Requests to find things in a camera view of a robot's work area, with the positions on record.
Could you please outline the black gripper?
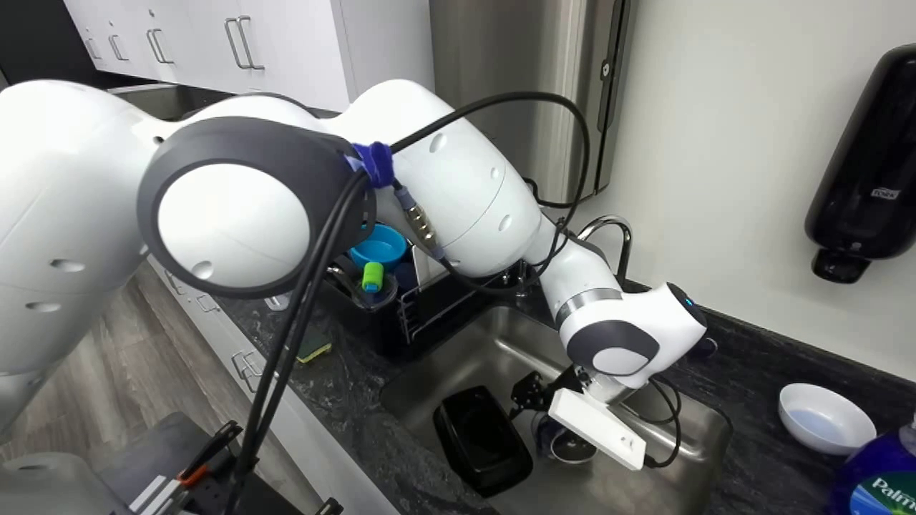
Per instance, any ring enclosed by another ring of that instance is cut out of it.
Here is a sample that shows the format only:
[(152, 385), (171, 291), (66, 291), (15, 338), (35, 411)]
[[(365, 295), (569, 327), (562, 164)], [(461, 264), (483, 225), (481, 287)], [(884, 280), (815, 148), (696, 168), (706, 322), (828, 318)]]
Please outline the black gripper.
[(546, 411), (557, 390), (573, 390), (573, 393), (582, 390), (582, 380), (573, 367), (566, 367), (552, 380), (546, 380), (537, 373), (524, 374), (509, 390), (509, 401), (513, 401), (509, 418), (519, 418), (520, 411)]

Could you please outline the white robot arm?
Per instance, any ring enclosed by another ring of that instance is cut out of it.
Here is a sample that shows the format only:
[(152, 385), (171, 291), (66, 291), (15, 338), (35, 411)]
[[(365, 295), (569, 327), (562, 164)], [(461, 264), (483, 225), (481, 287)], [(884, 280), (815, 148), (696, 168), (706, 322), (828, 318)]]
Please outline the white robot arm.
[(82, 82), (26, 79), (0, 91), (0, 423), (16, 420), (142, 258), (212, 295), (282, 291), (345, 188), (357, 205), (343, 245), (384, 214), (378, 195), (397, 195), (454, 272), (537, 267), (573, 363), (620, 390), (706, 331), (670, 284), (625, 291), (509, 159), (411, 79), (384, 79), (330, 118), (240, 94), (187, 121)]

